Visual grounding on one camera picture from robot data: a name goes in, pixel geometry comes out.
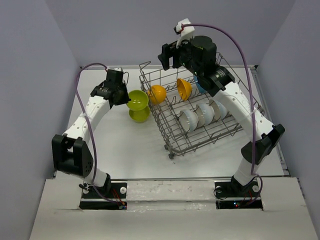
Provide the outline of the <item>orange bowl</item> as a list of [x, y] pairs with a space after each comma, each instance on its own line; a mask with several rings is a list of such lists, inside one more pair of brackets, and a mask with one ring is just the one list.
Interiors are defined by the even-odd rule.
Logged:
[[188, 100], [188, 98], [191, 96], [191, 93], [192, 93], [192, 85], [182, 78], [178, 78], [176, 80], [176, 84], [177, 84], [176, 87], [177, 87], [177, 91], [179, 93], [180, 98], [183, 101]]
[[152, 85], [147, 91], [147, 95], [153, 105], [159, 105], [166, 99], [167, 92], [161, 85]]

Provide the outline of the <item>blue bowl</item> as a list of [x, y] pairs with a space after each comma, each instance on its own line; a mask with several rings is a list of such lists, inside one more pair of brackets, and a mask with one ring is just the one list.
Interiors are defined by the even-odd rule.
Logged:
[[194, 76], [193, 76], [193, 80], [194, 80], [194, 82], [195, 82], [195, 85], [196, 85], [199, 93], [200, 93], [200, 94], [205, 94], [207, 91], [206, 91], [204, 88], [201, 87], [201, 85], [199, 84], [199, 81], [198, 81], [197, 76], [194, 75]]

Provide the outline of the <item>green bowl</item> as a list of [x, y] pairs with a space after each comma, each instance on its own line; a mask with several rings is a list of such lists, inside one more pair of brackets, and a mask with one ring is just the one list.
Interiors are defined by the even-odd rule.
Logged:
[[144, 123], [150, 116], [150, 108], [146, 106], [142, 110], [129, 110], [130, 118], [136, 123]]
[[132, 111], [143, 110], [149, 104], [147, 94], [142, 90], [132, 90], [128, 93], [130, 101], [126, 104]]

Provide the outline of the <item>grey wire dish rack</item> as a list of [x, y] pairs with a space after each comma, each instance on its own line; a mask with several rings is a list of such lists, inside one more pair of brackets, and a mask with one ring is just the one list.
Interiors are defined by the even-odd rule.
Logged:
[[230, 112], [221, 113], [211, 96], [197, 88], [195, 77], [184, 68], [147, 70], [139, 65], [141, 89], [164, 140], [169, 158], [215, 144], [242, 131]]

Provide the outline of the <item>white bowl stack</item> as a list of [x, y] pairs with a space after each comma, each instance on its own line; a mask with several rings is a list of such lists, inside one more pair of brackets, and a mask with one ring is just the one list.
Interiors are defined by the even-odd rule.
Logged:
[[179, 121], [183, 130], [189, 133], [197, 128], [199, 118], [194, 111], [183, 109], [179, 112]]

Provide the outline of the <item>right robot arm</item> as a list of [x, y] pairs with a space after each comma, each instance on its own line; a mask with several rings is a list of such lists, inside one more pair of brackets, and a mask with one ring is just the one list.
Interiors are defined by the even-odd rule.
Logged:
[[228, 186], [235, 196], [242, 196], [285, 128], [282, 124], [273, 124], [255, 108], [253, 100], [244, 95], [230, 71], [217, 63], [216, 54], [217, 46], [212, 39], [198, 35], [165, 43], [158, 59], [165, 71], [184, 67], [196, 76], [198, 84], [213, 100], [226, 107], [247, 134], [249, 142], [240, 150], [242, 159]]

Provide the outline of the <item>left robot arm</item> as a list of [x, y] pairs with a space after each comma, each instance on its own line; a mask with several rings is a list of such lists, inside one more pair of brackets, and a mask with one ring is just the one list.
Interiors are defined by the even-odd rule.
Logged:
[[110, 194], [111, 176], [98, 169], [94, 131], [113, 106], [127, 104], [129, 98], [124, 71], [121, 67], [106, 71], [106, 78], [95, 86], [87, 104], [81, 104], [81, 114], [63, 134], [56, 134], [51, 141], [53, 165], [56, 171], [84, 180], [93, 187], [97, 196]]

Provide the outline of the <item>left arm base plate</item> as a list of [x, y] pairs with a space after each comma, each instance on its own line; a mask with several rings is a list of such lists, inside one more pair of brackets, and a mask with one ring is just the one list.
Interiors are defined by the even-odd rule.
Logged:
[[78, 185], [81, 192], [79, 208], [82, 210], [126, 210], [128, 184], [124, 181], [112, 181], [110, 190], [88, 183]]

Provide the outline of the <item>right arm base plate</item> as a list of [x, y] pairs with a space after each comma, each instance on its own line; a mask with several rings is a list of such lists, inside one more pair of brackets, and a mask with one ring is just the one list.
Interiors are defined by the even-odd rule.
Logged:
[[217, 210], [234, 209], [263, 209], [259, 193], [259, 185], [256, 180], [250, 183], [247, 190], [236, 193], [231, 189], [230, 181], [218, 181], [214, 183], [213, 195], [216, 198]]

